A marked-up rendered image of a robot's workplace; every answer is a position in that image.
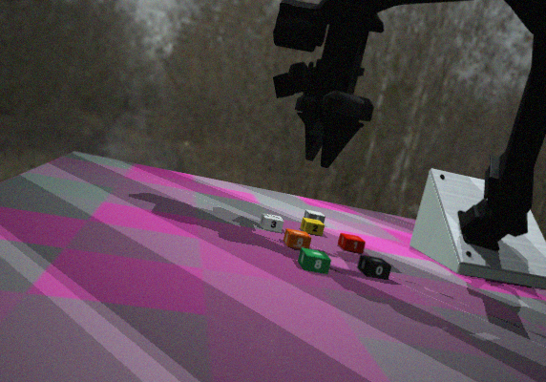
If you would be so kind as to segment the orange block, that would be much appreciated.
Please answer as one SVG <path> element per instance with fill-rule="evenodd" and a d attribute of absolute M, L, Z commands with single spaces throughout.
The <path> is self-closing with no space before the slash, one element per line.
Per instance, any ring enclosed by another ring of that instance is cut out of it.
<path fill-rule="evenodd" d="M 283 241 L 288 247 L 309 249 L 311 237 L 306 232 L 287 228 Z"/>

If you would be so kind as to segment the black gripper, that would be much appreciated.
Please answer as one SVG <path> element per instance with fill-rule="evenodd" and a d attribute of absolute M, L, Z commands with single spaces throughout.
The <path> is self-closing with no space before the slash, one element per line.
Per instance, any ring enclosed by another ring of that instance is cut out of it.
<path fill-rule="evenodd" d="M 347 143 L 370 121 L 374 107 L 368 98 L 353 95 L 362 61 L 340 53 L 322 53 L 325 90 L 297 98 L 295 110 L 305 127 L 305 159 L 313 161 L 322 147 L 321 166 L 328 168 Z"/>

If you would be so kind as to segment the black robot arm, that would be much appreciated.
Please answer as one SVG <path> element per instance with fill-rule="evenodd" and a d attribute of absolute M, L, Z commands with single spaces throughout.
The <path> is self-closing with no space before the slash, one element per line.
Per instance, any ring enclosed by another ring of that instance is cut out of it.
<path fill-rule="evenodd" d="M 378 13 L 399 5 L 464 0 L 322 0 L 320 4 L 283 0 L 273 39 L 276 46 L 313 52 L 340 53 L 363 60 L 368 32 L 383 32 Z M 532 67 L 519 102 L 514 127 L 501 157 L 490 156 L 484 199 L 467 212 L 458 211 L 463 240 L 492 251 L 507 234 L 528 232 L 534 167 L 546 135 L 546 0 L 504 0 L 534 35 Z M 273 77 L 276 97 L 326 89 L 325 66 L 317 59 L 290 65 L 288 74 Z M 315 89 L 314 89 L 315 87 Z M 308 95 L 307 95 L 308 94 Z"/>

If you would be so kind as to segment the red block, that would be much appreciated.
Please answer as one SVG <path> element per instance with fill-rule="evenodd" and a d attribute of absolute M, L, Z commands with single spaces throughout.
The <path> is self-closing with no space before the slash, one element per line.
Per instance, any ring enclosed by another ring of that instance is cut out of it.
<path fill-rule="evenodd" d="M 359 236 L 340 233 L 338 245 L 343 250 L 363 253 L 365 241 Z"/>

